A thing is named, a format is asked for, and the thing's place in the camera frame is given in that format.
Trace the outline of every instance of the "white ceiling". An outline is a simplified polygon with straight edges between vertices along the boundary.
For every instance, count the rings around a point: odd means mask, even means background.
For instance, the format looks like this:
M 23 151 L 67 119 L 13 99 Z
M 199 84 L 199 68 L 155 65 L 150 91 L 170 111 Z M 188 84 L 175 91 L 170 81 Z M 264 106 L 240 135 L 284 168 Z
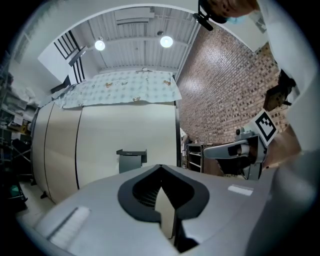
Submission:
M 100 73 L 147 67 L 173 72 L 178 78 L 199 28 L 191 13 L 165 7 L 136 7 L 101 14 L 71 31 L 80 47 L 89 48 L 85 54 L 92 56 Z M 160 45 L 158 31 L 173 38 L 170 48 Z M 94 47 L 99 37 L 105 42 L 103 51 Z

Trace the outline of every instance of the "shelving unit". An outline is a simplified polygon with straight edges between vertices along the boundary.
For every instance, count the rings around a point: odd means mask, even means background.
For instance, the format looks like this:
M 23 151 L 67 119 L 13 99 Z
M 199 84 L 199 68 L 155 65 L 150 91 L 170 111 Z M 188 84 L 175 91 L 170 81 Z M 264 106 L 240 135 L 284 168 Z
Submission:
M 7 121 L 10 121 L 12 119 L 12 115 L 15 116 L 16 113 L 3 107 L 6 96 L 12 94 L 9 91 L 9 86 L 13 81 L 13 77 L 9 73 L 9 63 L 11 58 L 12 55 L 8 51 L 5 51 L 5 55 L 3 58 L 4 61 L 0 62 L 0 180 L 1 193 L 4 195 L 4 198 L 6 198 L 10 209 L 18 212 L 25 209 L 25 201 L 27 200 L 27 198 L 25 197 L 20 187 L 17 173 L 12 169 L 13 151 L 15 150 L 15 148 L 13 147 L 11 140 L 12 131 L 6 127 Z
M 188 144 L 187 168 L 189 170 L 203 173 L 203 147 L 202 144 Z

